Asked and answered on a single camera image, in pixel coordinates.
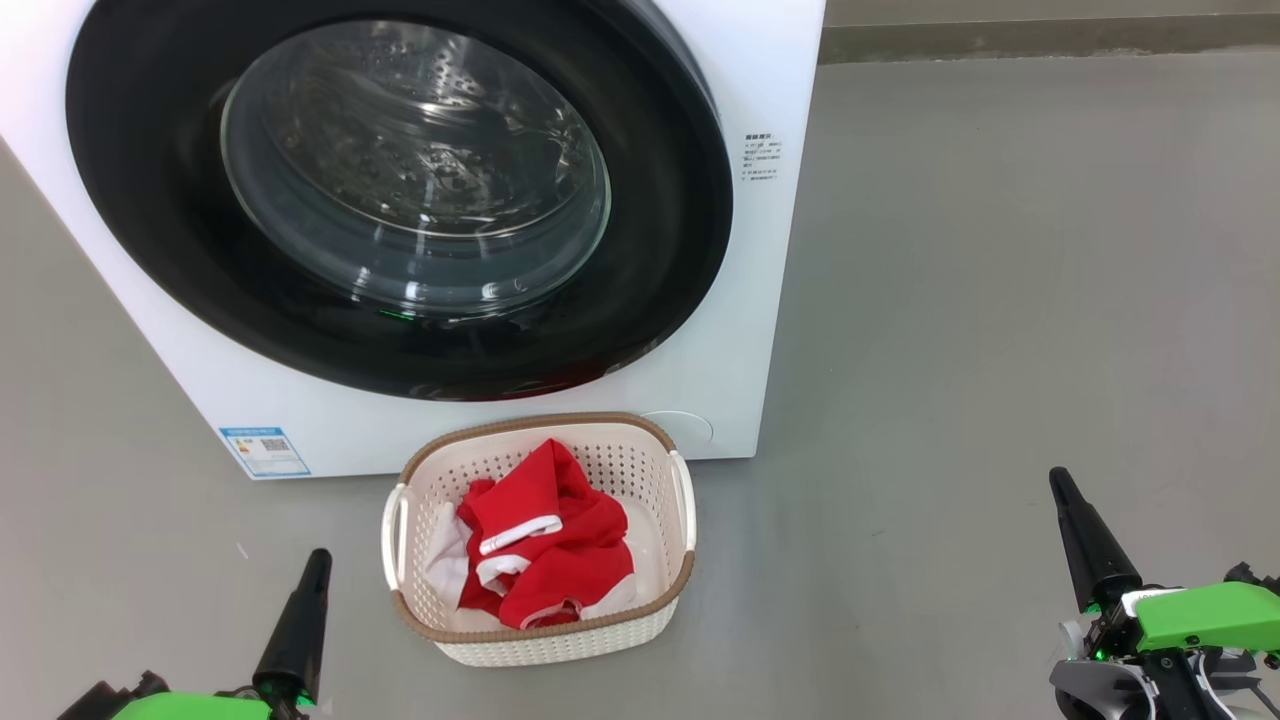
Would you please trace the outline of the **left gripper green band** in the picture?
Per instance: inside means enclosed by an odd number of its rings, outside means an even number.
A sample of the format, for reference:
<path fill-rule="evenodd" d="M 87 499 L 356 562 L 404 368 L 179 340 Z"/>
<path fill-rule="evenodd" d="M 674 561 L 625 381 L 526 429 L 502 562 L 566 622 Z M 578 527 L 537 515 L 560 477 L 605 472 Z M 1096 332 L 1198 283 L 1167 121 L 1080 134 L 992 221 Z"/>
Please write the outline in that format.
<path fill-rule="evenodd" d="M 114 691 L 110 719 L 307 719 L 317 706 L 333 557 L 314 550 L 252 675 L 215 694 Z"/>

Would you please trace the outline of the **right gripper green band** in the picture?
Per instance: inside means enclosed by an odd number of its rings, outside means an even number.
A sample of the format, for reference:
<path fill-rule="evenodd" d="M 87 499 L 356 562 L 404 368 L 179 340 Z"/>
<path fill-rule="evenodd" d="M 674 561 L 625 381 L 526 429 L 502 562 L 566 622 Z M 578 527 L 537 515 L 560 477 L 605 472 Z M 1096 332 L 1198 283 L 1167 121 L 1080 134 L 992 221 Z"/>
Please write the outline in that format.
<path fill-rule="evenodd" d="M 1239 562 L 1207 585 L 1143 585 L 1066 468 L 1050 470 L 1091 661 L 1117 673 L 1091 711 L 1107 719 L 1275 719 L 1261 673 L 1277 671 L 1277 579 Z"/>

